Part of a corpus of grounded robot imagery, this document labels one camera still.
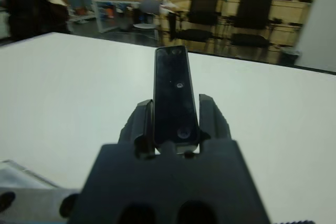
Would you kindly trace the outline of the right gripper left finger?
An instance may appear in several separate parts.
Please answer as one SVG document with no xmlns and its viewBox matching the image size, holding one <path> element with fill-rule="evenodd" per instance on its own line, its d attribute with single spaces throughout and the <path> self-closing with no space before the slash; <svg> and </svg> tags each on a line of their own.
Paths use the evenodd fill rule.
<svg viewBox="0 0 336 224">
<path fill-rule="evenodd" d="M 137 104 L 121 130 L 119 143 L 123 142 L 134 146 L 134 154 L 138 159 L 155 157 L 153 100 L 145 100 Z"/>
</svg>

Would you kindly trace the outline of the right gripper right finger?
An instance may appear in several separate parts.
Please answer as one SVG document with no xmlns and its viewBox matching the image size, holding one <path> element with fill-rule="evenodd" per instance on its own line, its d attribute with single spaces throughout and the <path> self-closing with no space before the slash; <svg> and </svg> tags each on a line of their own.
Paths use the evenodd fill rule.
<svg viewBox="0 0 336 224">
<path fill-rule="evenodd" d="M 201 142 L 205 140 L 232 140 L 229 124 L 214 99 L 206 94 L 200 94 L 199 107 Z"/>
</svg>

